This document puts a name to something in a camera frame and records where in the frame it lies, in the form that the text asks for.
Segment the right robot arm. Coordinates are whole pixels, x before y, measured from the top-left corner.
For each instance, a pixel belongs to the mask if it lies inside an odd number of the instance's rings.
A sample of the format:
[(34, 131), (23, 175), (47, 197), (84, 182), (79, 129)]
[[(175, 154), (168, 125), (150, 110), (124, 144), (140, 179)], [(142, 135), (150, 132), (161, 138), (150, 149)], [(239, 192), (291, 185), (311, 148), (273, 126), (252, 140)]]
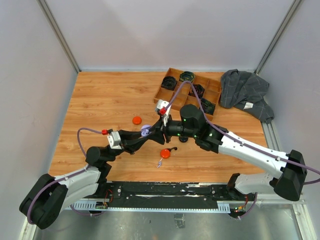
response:
[(232, 200), (244, 194), (272, 192), (289, 201), (300, 199), (307, 170), (299, 151), (286, 153), (243, 139), (208, 122), (203, 111), (192, 104), (183, 106), (179, 114), (181, 120), (172, 120), (168, 113), (161, 115), (156, 124), (142, 130), (142, 135), (159, 134), (161, 143), (169, 141), (170, 137), (193, 138), (205, 151), (232, 156), (261, 168), (263, 173), (234, 173), (230, 177), (226, 193)]

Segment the orange earbud case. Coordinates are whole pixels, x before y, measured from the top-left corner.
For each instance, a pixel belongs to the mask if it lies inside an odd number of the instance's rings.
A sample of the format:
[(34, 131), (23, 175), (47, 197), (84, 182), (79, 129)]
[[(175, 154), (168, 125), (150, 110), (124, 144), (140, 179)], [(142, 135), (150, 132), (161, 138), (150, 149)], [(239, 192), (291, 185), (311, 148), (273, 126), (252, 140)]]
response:
[(168, 148), (162, 149), (160, 151), (160, 157), (162, 159), (168, 159), (171, 156), (171, 150)]
[(132, 118), (132, 123), (134, 125), (140, 125), (142, 123), (142, 118), (140, 116), (134, 116)]

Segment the purple earbud case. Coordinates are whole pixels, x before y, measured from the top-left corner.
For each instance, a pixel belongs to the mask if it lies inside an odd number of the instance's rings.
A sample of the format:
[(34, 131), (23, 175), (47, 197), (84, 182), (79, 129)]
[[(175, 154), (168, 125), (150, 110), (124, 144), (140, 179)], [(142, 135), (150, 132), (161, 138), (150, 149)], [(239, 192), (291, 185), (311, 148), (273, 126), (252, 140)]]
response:
[(140, 129), (140, 134), (141, 134), (141, 136), (142, 137), (146, 137), (146, 136), (148, 136), (149, 134), (150, 134), (150, 129), (151, 129), (151, 125), (149, 125), (149, 124), (145, 124), (145, 125), (143, 125), (142, 127), (141, 127), (141, 129)]

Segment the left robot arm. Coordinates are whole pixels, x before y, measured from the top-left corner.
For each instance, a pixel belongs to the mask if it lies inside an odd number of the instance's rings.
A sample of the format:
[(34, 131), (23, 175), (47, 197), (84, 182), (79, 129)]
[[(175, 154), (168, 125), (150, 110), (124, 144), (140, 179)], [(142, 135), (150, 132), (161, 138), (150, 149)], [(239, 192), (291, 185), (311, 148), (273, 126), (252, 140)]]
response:
[(19, 206), (29, 224), (46, 229), (76, 201), (91, 195), (103, 197), (111, 170), (108, 163), (124, 152), (135, 153), (152, 136), (146, 125), (140, 131), (103, 129), (99, 133), (107, 136), (108, 145), (84, 150), (85, 167), (60, 176), (45, 173), (37, 180)]

